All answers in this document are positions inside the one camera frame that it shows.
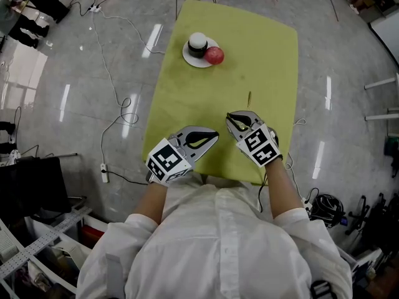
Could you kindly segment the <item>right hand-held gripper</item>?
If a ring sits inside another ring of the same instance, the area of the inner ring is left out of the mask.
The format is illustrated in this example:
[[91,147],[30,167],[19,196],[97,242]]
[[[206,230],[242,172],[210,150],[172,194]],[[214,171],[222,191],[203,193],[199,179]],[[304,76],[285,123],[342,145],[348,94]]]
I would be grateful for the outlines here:
[[[258,167],[281,158],[281,152],[271,130],[263,124],[261,118],[252,111],[227,113],[226,125],[236,146]],[[244,138],[246,130],[254,130]]]

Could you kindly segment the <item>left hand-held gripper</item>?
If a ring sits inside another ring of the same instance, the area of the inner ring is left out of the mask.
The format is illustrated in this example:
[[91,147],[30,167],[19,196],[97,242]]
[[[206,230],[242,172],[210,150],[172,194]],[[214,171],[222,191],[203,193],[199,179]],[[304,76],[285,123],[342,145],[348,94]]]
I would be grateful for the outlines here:
[[219,139],[219,133],[204,126],[186,126],[171,139],[162,138],[146,160],[147,181],[163,186],[194,170],[199,160]]

